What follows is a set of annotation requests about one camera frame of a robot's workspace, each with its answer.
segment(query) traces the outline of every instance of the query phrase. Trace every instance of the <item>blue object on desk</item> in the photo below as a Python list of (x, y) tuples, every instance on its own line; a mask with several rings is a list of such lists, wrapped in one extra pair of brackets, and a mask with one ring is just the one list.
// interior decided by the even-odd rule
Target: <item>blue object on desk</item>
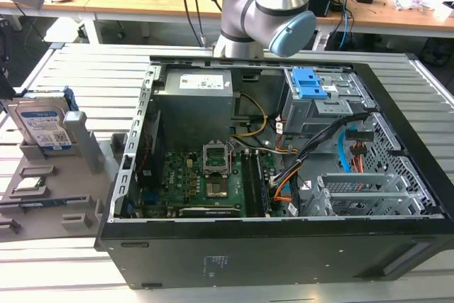
[(292, 81), (299, 91), (300, 99), (325, 99), (328, 94), (321, 87), (318, 78), (310, 67), (294, 67)]

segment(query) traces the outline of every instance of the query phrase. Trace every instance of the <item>white sticker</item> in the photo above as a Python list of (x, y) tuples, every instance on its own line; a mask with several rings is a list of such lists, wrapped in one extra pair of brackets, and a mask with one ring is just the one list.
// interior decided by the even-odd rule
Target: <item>white sticker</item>
[(326, 92), (338, 92), (335, 85), (323, 85), (321, 88)]
[(70, 137), (60, 126), (60, 117), (56, 111), (23, 112), (21, 119), (40, 147), (53, 150), (71, 147)]
[(312, 181), (311, 180), (307, 180), (307, 181), (303, 182), (303, 185), (300, 187), (301, 191), (308, 191), (310, 189), (312, 189)]
[(41, 207), (41, 206), (44, 206), (44, 205), (41, 204), (40, 202), (33, 202), (33, 203), (30, 203), (30, 204), (22, 204), (21, 206), (22, 207)]
[(222, 75), (182, 75), (180, 89), (224, 89)]
[(290, 202), (288, 210), (292, 216), (297, 216), (298, 215), (298, 209)]

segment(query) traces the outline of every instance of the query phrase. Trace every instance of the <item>label sticker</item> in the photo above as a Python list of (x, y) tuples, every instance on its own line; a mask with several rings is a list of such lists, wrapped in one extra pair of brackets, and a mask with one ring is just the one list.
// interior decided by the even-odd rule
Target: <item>label sticker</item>
[(224, 89), (222, 75), (182, 75), (180, 89)]
[(203, 276), (215, 278), (216, 273), (222, 272), (228, 264), (227, 255), (208, 255), (202, 261)]
[(338, 92), (335, 85), (322, 85), (321, 88), (326, 92)]
[(41, 204), (40, 202), (33, 202), (33, 203), (30, 203), (30, 204), (22, 204), (21, 206), (22, 207), (42, 207), (44, 205)]
[(292, 216), (298, 215), (298, 209), (292, 203), (289, 203), (288, 210)]
[(40, 147), (52, 150), (71, 148), (71, 140), (66, 130), (59, 125), (60, 117), (55, 111), (33, 111), (21, 113), (27, 131)]
[(303, 182), (303, 185), (299, 189), (302, 191), (308, 191), (308, 190), (312, 189), (312, 181), (307, 180), (307, 181)]

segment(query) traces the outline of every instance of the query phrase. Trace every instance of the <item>metal table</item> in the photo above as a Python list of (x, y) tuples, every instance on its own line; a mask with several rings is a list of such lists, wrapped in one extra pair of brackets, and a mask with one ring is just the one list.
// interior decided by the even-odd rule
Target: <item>metal table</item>
[[(89, 118), (88, 129), (95, 132), (98, 140), (104, 140), (114, 132), (129, 130), (143, 73), (153, 54), (211, 53), (201, 48), (66, 44), (61, 49), (47, 51), (24, 85), (31, 89), (71, 86), (80, 109)], [(419, 61), (402, 54), (372, 53), (308, 51), (295, 57), (302, 61), (369, 64), (437, 162), (454, 180), (454, 98)], [(22, 135), (12, 120), (0, 114), (0, 195), (21, 158), (18, 148), (21, 140)], [(92, 248), (93, 242), (93, 238), (78, 238), (0, 244), (0, 298), (11, 295), (11, 299), (19, 298), (20, 302), (28, 298), (93, 302), (98, 296), (115, 302), (120, 299), (129, 302), (383, 302), (391, 299), (391, 302), (396, 299), (432, 302), (429, 298), (437, 298), (437, 302), (454, 301), (451, 284), (454, 251), (437, 255), (395, 282), (133, 292), (107, 253), (97, 253)]]

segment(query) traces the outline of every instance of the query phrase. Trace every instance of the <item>blue cable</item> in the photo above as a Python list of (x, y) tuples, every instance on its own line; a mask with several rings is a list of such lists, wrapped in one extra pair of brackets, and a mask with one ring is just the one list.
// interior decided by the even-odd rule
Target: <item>blue cable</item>
[[(348, 127), (349, 130), (355, 131), (355, 126)], [(342, 164), (343, 169), (346, 173), (351, 173), (350, 165), (348, 164), (347, 158), (345, 157), (345, 153), (343, 152), (343, 139), (345, 138), (345, 131), (339, 134), (338, 138), (338, 154), (340, 158), (340, 163)]]
[(345, 38), (347, 37), (348, 17), (347, 17), (347, 12), (345, 12), (345, 10), (344, 10), (344, 14), (345, 14), (345, 28), (343, 29), (343, 37), (342, 37), (342, 41), (340, 42), (340, 45), (339, 45), (339, 50), (343, 47)]
[(347, 16), (347, 0), (343, 2), (343, 15), (345, 17), (345, 28), (343, 29), (342, 41), (339, 45), (339, 50), (343, 47), (345, 39), (347, 38), (347, 28), (348, 28), (348, 16)]

